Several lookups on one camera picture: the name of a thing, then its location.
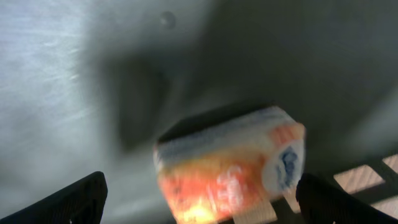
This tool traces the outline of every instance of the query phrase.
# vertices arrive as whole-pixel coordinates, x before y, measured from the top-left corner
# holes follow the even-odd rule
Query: blue logo
[[[292,147],[289,146],[280,156],[279,159],[282,161],[284,167],[276,165],[276,172],[278,175],[279,187],[282,190],[289,188],[293,182],[293,175],[295,170],[295,161],[297,160],[297,154],[293,151]],[[283,178],[282,171],[285,171],[286,175]]]

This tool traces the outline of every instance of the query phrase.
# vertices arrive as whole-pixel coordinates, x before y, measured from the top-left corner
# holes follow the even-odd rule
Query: orange and white package
[[[159,187],[177,223],[214,223],[299,181],[304,126],[266,108],[155,147]]]

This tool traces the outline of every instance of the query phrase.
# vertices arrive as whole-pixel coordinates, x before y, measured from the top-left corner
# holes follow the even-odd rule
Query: stainless steel surface
[[[153,142],[246,98],[306,125],[309,171],[396,152],[397,7],[0,1],[0,217],[101,170],[103,223],[165,223]]]

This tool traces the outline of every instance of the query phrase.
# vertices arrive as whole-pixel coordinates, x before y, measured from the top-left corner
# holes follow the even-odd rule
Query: gray tabletop
[[[396,152],[397,1],[0,1],[0,217],[94,172],[103,223],[166,223],[154,141],[249,98],[310,172]]]

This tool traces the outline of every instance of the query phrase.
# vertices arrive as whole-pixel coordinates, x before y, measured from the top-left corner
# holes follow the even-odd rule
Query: metal surface
[[[0,217],[101,170],[103,223],[165,223],[153,142],[246,98],[306,125],[309,171],[396,152],[397,7],[0,1]]]

